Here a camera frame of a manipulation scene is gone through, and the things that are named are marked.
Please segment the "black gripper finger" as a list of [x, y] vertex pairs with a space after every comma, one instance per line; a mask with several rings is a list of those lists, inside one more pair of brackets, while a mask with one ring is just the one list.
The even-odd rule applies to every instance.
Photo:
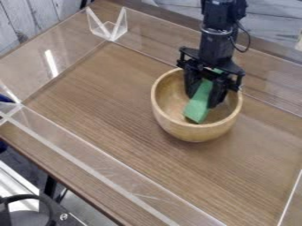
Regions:
[[185, 69], [186, 95], [193, 97], [202, 83], [201, 72], [194, 69]]
[[228, 96], [228, 80], [215, 79], [213, 82], [213, 89], [209, 95], [207, 107], [213, 109]]

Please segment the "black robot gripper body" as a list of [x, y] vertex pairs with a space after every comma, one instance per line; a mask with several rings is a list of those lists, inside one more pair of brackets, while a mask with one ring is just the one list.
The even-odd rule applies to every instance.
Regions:
[[185, 69], [194, 69], [201, 72], [202, 79], [214, 82], [215, 79], [228, 80], [228, 91], [238, 91], [242, 85], [245, 70], [234, 63], [233, 55], [237, 48], [238, 25], [229, 30], [202, 28], [199, 48], [186, 46], [179, 48], [181, 57], [177, 66]]

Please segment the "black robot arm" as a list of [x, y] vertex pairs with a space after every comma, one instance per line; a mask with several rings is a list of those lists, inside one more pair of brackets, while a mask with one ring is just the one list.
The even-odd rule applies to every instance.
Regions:
[[238, 30], [245, 33], [240, 20], [248, 15], [248, 0], [201, 0], [203, 22], [199, 48], [179, 48], [177, 66], [185, 70], [186, 95], [197, 94], [198, 86], [213, 82], [206, 106], [213, 109], [226, 98], [228, 91], [237, 92], [246, 76], [233, 60]]

